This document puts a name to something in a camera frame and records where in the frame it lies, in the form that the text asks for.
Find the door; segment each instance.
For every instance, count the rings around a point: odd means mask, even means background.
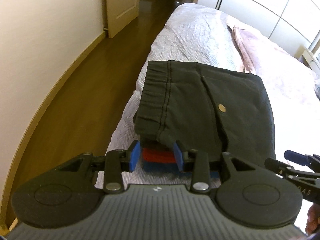
[[[113,38],[139,15],[139,0],[107,0],[109,38]]]

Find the white quilt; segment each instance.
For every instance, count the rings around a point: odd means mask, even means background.
[[[151,46],[151,52],[136,82],[136,90],[112,135],[108,151],[117,148],[127,149],[133,140],[139,139],[134,132],[132,119],[139,106],[148,61],[191,61],[235,71],[244,69],[227,25],[239,25],[253,33],[259,33],[252,27],[212,8],[197,4],[183,4],[177,7]],[[313,84],[306,86],[303,83],[306,80],[299,78],[299,71],[305,73],[308,71],[307,67],[301,64],[300,69],[293,68],[294,73],[290,74],[294,77],[293,80],[284,69],[288,71],[290,66],[286,65],[279,71],[273,66],[270,69],[260,69],[256,73],[265,84],[274,114],[277,159],[285,161],[283,154],[288,149],[302,154],[320,154],[318,145],[320,102],[313,91],[296,89],[301,86],[308,88],[313,86]],[[123,172],[123,179],[125,185],[184,183],[189,186],[190,183],[190,178],[185,175],[147,173],[141,168],[141,163],[138,163],[133,173]],[[103,174],[99,173],[96,187],[101,188],[102,184]],[[213,179],[212,184],[218,186],[219,181]],[[304,204],[296,221],[301,230],[305,227],[308,206],[309,203]]]

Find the brown floor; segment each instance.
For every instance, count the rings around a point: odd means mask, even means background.
[[[24,152],[12,190],[82,153],[104,155],[150,46],[174,9],[191,0],[140,0],[139,17],[104,39],[58,92]],[[15,219],[8,206],[6,223]]]

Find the gray ribbed plate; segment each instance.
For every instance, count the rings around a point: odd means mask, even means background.
[[[289,240],[297,236],[303,233],[294,225],[273,230],[238,225],[221,215],[208,196],[192,194],[184,185],[130,185],[122,194],[106,195],[100,207],[79,223],[58,229],[21,223],[7,239]]]

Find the dark green pants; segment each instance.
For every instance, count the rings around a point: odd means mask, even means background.
[[[195,62],[150,61],[135,131],[172,149],[221,152],[264,167],[275,158],[274,121],[260,77]]]

